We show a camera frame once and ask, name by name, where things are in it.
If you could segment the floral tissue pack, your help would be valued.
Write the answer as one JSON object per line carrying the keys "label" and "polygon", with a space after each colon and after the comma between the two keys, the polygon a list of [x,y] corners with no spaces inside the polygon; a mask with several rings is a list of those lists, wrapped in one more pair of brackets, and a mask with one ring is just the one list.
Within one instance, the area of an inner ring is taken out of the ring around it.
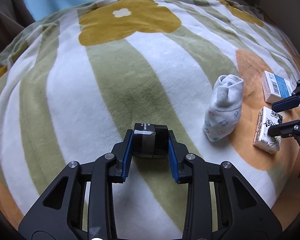
{"label": "floral tissue pack", "polygon": [[269,109],[262,107],[258,114],[257,128],[253,139],[253,146],[263,150],[264,152],[274,154],[280,150],[281,137],[270,136],[268,129],[270,126],[281,124],[283,117]]}

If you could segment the small black cube box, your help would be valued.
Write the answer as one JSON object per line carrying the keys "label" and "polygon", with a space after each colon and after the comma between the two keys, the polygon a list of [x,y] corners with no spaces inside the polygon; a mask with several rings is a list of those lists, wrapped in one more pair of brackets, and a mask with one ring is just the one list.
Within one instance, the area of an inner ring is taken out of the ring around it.
{"label": "small black cube box", "polygon": [[168,155],[168,127],[147,123],[135,123],[133,156],[144,159],[165,159]]}

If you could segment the white blue carton box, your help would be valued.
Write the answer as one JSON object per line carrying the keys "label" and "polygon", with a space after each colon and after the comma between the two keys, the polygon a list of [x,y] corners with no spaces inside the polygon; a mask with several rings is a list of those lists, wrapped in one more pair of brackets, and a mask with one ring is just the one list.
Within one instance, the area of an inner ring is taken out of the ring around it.
{"label": "white blue carton box", "polygon": [[290,82],[271,72],[263,72],[261,84],[266,103],[273,104],[292,95]]}

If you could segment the folded white patterned sock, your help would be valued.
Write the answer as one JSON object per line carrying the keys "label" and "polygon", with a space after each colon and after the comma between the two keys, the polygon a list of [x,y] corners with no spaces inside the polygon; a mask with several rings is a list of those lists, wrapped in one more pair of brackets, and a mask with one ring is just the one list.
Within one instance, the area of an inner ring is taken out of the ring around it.
{"label": "folded white patterned sock", "polygon": [[204,132],[211,142],[233,132],[242,113],[244,81],[229,74],[218,77],[204,116]]}

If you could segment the floral striped blanket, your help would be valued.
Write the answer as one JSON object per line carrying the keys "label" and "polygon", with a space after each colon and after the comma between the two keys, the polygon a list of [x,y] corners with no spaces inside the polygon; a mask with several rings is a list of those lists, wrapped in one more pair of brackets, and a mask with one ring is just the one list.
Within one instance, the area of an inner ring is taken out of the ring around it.
{"label": "floral striped blanket", "polygon": [[[95,0],[24,29],[0,53],[0,211],[17,228],[67,163],[94,161],[137,122],[168,126],[206,161],[232,162],[287,226],[300,150],[253,146],[261,76],[300,79],[300,55],[240,0]],[[211,142],[204,116],[221,75],[243,79],[233,132]]]}

